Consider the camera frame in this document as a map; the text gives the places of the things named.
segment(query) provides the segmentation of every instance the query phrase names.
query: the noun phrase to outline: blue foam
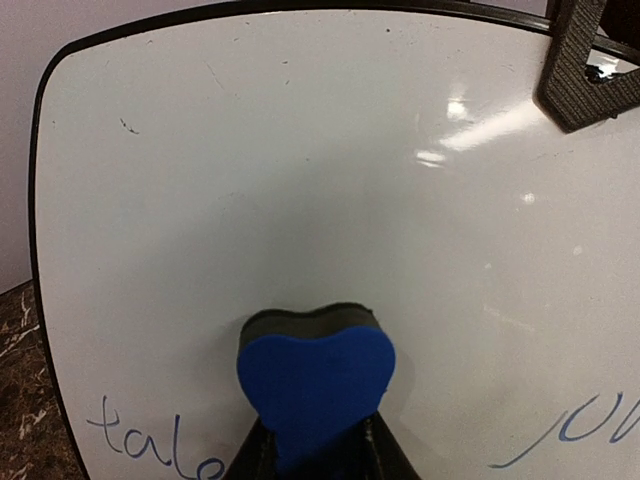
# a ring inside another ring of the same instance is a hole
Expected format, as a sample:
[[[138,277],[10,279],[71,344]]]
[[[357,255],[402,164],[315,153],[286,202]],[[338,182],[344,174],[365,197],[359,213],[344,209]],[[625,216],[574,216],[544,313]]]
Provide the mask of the blue foam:
[[[238,355],[238,378],[275,433],[278,473],[326,451],[374,414],[395,367],[381,330],[351,327],[319,339],[265,335]]]

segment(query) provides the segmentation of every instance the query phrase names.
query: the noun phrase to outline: black textured bracket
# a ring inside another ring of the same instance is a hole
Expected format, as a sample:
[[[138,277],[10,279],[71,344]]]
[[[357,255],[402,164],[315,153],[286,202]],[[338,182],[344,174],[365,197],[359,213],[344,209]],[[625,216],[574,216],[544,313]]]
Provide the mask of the black textured bracket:
[[[561,1],[537,98],[567,133],[640,106],[640,69],[605,82],[585,74],[606,5],[606,0]]]

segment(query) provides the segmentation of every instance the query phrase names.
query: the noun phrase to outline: black mark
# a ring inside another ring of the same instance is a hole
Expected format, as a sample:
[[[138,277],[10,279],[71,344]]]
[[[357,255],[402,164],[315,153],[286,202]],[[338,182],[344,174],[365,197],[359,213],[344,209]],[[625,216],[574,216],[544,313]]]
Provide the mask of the black mark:
[[[129,125],[127,125],[124,120],[122,120],[122,118],[120,119],[120,123],[122,124],[122,126],[124,128],[127,129],[127,132],[129,133],[133,133],[134,135],[140,135],[140,132],[136,132],[133,128],[131,128]]]
[[[218,86],[224,90],[224,87],[222,86],[222,84],[220,83],[220,80],[218,80],[218,77],[216,76],[216,73],[213,71],[213,68],[211,68],[211,65],[209,65],[207,62],[204,62],[205,65],[207,66],[207,68],[209,69],[209,71],[211,72],[211,76],[213,76],[213,79],[215,80],[215,82],[218,84]]]

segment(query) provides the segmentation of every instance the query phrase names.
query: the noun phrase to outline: wall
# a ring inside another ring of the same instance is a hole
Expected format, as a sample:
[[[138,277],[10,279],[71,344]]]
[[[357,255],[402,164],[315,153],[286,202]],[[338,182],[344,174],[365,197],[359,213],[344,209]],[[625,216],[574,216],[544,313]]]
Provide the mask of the wall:
[[[33,104],[53,55],[72,40],[205,0],[0,0],[0,293],[31,278],[27,171]]]

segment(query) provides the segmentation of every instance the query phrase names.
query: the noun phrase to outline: brown marble countertop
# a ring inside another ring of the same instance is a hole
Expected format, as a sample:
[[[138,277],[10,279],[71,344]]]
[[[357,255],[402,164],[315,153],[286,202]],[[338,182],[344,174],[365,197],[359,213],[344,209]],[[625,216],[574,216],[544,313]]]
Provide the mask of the brown marble countertop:
[[[42,347],[31,282],[0,296],[0,480],[82,480]]]

